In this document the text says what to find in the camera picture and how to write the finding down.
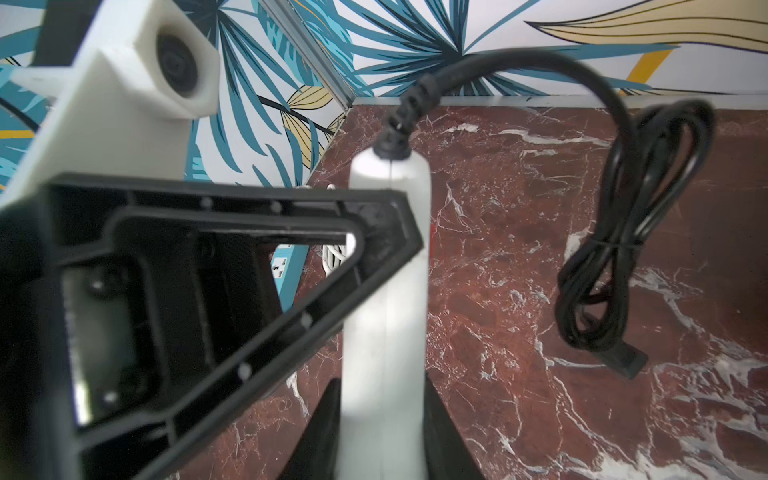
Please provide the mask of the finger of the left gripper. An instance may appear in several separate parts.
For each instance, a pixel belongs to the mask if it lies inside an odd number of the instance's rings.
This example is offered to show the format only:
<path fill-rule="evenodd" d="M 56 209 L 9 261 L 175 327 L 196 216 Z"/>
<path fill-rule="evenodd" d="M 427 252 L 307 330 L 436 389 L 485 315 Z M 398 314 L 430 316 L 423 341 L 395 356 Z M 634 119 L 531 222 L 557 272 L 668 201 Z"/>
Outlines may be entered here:
<path fill-rule="evenodd" d="M 159 479 L 422 247 L 405 194 L 66 175 L 38 195 L 35 475 Z M 271 271 L 308 245 L 292 307 Z"/>

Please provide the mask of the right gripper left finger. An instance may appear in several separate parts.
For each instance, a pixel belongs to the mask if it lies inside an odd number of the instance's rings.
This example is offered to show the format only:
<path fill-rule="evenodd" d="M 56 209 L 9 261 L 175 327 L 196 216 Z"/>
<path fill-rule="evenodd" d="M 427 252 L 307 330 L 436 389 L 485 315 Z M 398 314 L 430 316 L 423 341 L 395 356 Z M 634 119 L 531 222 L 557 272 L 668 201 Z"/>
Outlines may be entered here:
<path fill-rule="evenodd" d="M 310 418 L 279 480 L 331 480 L 339 444 L 341 379 L 333 378 Z"/>

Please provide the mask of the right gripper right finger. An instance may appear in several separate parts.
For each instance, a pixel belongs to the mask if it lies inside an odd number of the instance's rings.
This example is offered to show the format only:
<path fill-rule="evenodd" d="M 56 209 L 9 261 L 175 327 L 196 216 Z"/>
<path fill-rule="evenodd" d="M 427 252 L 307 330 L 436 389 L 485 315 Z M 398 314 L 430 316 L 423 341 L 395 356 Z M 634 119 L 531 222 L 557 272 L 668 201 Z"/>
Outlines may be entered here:
<path fill-rule="evenodd" d="M 430 480 L 484 479 L 428 375 L 425 376 L 423 441 Z"/>

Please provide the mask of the white glue gun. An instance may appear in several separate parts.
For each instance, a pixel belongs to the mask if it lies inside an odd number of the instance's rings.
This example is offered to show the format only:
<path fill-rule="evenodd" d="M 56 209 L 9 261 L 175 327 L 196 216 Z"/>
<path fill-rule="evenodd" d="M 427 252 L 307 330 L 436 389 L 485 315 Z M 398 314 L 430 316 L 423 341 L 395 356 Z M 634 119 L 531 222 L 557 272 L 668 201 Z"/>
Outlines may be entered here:
<path fill-rule="evenodd" d="M 710 103 L 684 99 L 630 115 L 601 76 L 569 57 L 543 49 L 481 52 L 423 76 L 402 96 L 373 146 L 353 159 L 349 185 L 405 194 L 419 234 L 428 236 L 430 169 L 411 149 L 411 134 L 445 94 L 512 69 L 576 81 L 616 125 L 594 231 L 558 274 L 555 320 L 570 347 L 631 379 L 647 357 L 623 338 L 629 281 L 648 236 L 711 149 L 716 122 Z M 338 479 L 429 479 L 423 441 L 428 267 L 429 250 L 421 247 L 345 322 Z"/>

